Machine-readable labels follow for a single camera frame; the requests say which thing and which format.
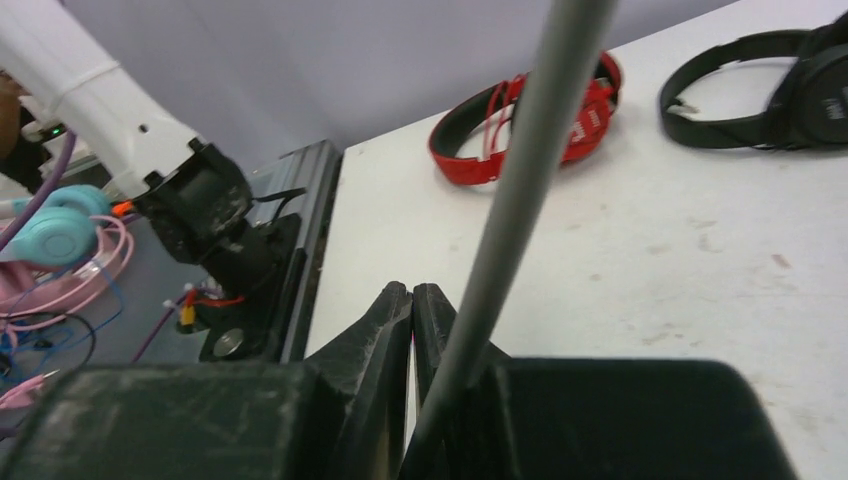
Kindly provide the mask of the red black headphones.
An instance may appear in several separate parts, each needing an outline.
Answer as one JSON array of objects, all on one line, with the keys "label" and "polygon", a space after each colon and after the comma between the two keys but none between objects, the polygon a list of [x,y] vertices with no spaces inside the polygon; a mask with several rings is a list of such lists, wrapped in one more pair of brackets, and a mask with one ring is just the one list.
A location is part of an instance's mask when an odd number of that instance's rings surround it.
[{"label": "red black headphones", "polygon": [[[479,186],[498,180],[509,149],[501,131],[517,114],[528,75],[519,74],[474,95],[446,113],[430,133],[427,147],[452,184]],[[607,134],[623,85],[619,63],[601,53],[582,106],[571,128],[561,164],[593,154]]]}]

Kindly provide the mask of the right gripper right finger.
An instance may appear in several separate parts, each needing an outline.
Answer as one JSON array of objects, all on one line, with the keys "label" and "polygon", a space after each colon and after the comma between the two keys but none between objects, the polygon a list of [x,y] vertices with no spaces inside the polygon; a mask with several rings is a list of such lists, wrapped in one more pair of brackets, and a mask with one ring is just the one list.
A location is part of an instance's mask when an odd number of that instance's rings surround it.
[{"label": "right gripper right finger", "polygon": [[411,439],[413,479],[497,479],[497,396],[482,377],[508,356],[491,341],[496,303],[472,293],[456,310],[442,289],[413,289],[419,412]]}]

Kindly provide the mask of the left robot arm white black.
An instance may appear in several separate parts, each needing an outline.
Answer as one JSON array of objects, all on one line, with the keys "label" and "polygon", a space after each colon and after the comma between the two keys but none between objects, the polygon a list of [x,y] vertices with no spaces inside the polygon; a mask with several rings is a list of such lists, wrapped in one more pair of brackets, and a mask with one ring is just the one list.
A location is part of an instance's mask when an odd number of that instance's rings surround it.
[{"label": "left robot arm white black", "polygon": [[240,167],[124,70],[56,1],[1,5],[1,65],[80,136],[163,247],[249,296],[277,257],[247,221],[253,193]]}]

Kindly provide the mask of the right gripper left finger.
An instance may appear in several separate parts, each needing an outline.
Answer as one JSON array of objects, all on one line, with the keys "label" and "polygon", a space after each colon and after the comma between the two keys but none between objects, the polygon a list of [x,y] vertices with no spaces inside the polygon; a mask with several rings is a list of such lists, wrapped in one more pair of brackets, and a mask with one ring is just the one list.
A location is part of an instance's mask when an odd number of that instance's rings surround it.
[{"label": "right gripper left finger", "polygon": [[316,479],[393,479],[404,452],[412,294],[388,283],[365,313],[306,359],[319,373],[309,418]]}]

